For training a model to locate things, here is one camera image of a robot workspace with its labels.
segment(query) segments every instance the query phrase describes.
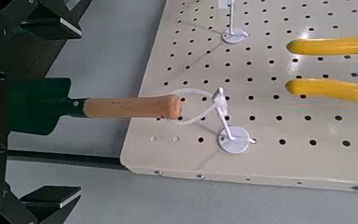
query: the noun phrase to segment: wooden handle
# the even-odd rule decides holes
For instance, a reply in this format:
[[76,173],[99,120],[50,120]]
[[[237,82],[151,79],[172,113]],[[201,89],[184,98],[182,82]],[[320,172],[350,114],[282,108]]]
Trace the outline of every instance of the wooden handle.
[[333,79],[301,78],[286,83],[286,89],[294,95],[327,96],[358,102],[358,84]]
[[298,39],[286,47],[294,54],[303,55],[358,54],[358,37]]
[[182,110],[179,96],[145,98],[89,98],[83,111],[89,118],[178,119]]

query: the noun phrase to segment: metal rod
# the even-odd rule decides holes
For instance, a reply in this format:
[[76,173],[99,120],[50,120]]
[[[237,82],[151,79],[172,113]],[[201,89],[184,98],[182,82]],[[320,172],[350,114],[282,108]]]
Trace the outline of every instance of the metal rod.
[[234,3],[235,0],[231,0],[231,4],[229,6],[229,33],[234,35]]
[[74,166],[97,167],[114,170],[127,170],[119,158],[85,156],[52,152],[35,152],[8,150],[7,159],[10,161],[35,161],[53,164],[65,164]]
[[216,111],[217,111],[217,114],[219,115],[220,120],[221,120],[222,123],[223,123],[223,126],[225,127],[225,130],[226,130],[226,133],[227,133],[227,135],[228,135],[228,138],[229,138],[230,140],[235,140],[235,137],[232,136],[231,130],[230,130],[229,127],[228,127],[228,124],[227,124],[227,121],[226,121],[226,119],[225,119],[225,116],[223,115],[222,109],[221,109],[220,107],[217,107],[217,108],[216,108]]

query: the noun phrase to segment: white pegboard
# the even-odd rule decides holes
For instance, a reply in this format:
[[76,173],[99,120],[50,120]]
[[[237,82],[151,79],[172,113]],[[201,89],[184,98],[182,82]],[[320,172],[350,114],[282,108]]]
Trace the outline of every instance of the white pegboard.
[[[300,56],[286,44],[297,38],[358,35],[358,1],[236,1],[235,26],[250,37],[223,42],[228,10],[217,0],[168,0],[140,96],[182,88],[229,99],[229,124],[257,144],[240,155],[219,148],[222,125],[214,114],[188,126],[133,119],[121,161],[134,173],[253,184],[351,190],[358,186],[358,104],[295,97],[293,78],[358,82],[358,55]],[[183,119],[211,99],[183,96]]]

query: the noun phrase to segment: black metal bar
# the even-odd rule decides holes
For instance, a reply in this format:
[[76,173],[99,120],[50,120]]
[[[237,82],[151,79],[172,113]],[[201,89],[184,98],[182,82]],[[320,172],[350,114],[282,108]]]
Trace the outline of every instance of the black metal bar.
[[119,158],[110,157],[8,150],[7,159],[10,161],[38,161],[52,164],[97,167],[114,170],[128,170],[124,165],[121,164]]

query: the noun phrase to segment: gray floor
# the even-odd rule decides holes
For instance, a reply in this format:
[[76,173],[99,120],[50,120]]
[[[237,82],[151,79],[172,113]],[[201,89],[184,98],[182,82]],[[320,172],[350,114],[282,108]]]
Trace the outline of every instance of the gray floor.
[[18,196],[43,185],[81,186],[82,199],[67,224],[358,224],[358,193],[18,161],[7,168]]
[[[163,6],[163,0],[94,0],[80,23],[84,38],[68,42],[48,75],[70,77],[71,97],[136,95]],[[48,137],[12,134],[10,147],[114,157],[127,125],[64,118]],[[350,192],[19,161],[8,163],[7,182],[18,196],[44,185],[81,186],[82,200],[67,224],[358,224],[358,193]]]

